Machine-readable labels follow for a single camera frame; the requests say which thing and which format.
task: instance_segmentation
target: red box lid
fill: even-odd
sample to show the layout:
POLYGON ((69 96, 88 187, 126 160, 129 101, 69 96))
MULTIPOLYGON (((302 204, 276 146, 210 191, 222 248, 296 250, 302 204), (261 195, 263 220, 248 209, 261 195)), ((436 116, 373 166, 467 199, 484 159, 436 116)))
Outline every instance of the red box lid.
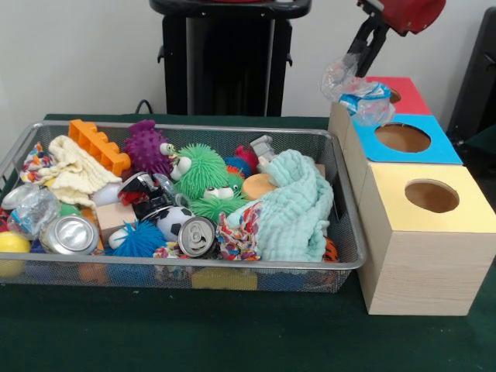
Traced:
POLYGON ((431 110, 409 77, 369 76, 368 81, 378 81, 395 90, 401 100, 394 104, 397 114, 432 115, 431 110))

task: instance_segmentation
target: soccer ball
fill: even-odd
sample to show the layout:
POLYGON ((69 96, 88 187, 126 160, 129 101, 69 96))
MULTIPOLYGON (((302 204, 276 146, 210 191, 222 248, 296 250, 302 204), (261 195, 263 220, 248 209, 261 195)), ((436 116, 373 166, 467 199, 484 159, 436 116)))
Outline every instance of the soccer ball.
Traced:
POLYGON ((185 207, 171 207, 158 215, 157 227, 168 242, 177 242, 179 230, 183 223, 195 217, 192 211, 185 207))

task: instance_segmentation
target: circular hole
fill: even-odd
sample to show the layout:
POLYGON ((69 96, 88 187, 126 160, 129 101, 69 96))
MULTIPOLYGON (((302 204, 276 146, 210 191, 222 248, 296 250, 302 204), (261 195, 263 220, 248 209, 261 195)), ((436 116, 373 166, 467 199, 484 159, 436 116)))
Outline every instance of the circular hole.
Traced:
POLYGON ((401 101, 401 95, 392 88, 390 88, 390 90, 391 90, 391 97, 389 98, 389 102, 392 103, 393 105, 395 103, 400 102, 401 101))
POLYGON ((416 180, 405 189, 406 198, 420 208, 435 213, 454 210, 460 203, 458 193, 443 182, 416 180))
POLYGON ((414 126, 392 122, 375 129, 380 143, 403 153, 420 153, 431 146, 427 133, 414 126))

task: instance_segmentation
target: metal mesh basket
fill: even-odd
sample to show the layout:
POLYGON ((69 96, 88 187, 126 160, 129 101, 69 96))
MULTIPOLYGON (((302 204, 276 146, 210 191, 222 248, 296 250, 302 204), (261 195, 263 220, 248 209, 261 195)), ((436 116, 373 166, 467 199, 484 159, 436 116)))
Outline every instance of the metal mesh basket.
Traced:
MULTIPOLYGON (((123 146, 126 124, 99 123, 110 141, 123 146)), ((298 150, 325 165, 335 202, 329 216, 329 237, 338 248, 338 263, 243 262, 172 260, 135 257, 65 256, 40 253, 0 253, 0 282, 16 284, 94 285, 141 288, 213 288, 244 291, 336 292, 351 270, 365 260, 366 243, 350 181, 337 138, 326 131, 303 129, 244 129, 157 125, 178 148, 206 143, 221 156, 232 156, 241 143, 263 134, 273 137, 277 153, 298 150)), ((0 164, 2 197, 19 183, 18 171, 27 153, 40 141, 67 135, 68 122, 45 121, 30 126, 0 164)))

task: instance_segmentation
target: white cloth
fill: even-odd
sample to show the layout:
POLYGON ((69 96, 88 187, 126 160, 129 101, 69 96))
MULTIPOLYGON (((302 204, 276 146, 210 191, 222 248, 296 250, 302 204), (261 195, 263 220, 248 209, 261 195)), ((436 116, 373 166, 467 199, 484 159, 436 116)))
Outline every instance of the white cloth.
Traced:
POLYGON ((40 169, 42 178, 37 184, 55 178, 50 190, 61 202, 94 208, 95 203, 89 198, 90 194, 106 184, 122 181, 67 136, 55 138, 48 150, 57 164, 40 169))

